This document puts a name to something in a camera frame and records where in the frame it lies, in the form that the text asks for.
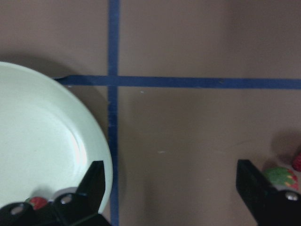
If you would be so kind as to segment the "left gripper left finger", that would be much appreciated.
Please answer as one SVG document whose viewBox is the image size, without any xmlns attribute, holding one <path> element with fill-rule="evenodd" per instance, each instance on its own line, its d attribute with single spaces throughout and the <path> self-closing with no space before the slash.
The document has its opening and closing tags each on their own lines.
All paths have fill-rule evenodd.
<svg viewBox="0 0 301 226">
<path fill-rule="evenodd" d="M 109 226 L 99 207 L 105 192 L 103 161 L 94 161 L 75 192 L 58 196 L 51 204 L 57 226 Z"/>
</svg>

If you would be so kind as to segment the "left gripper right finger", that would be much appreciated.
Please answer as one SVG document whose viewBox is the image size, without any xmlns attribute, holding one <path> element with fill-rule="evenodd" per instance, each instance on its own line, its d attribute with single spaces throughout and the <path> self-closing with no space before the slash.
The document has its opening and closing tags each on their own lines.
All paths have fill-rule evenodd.
<svg viewBox="0 0 301 226">
<path fill-rule="evenodd" d="M 301 194 L 274 185 L 250 160 L 238 160 L 236 190 L 259 226 L 299 226 Z"/>
</svg>

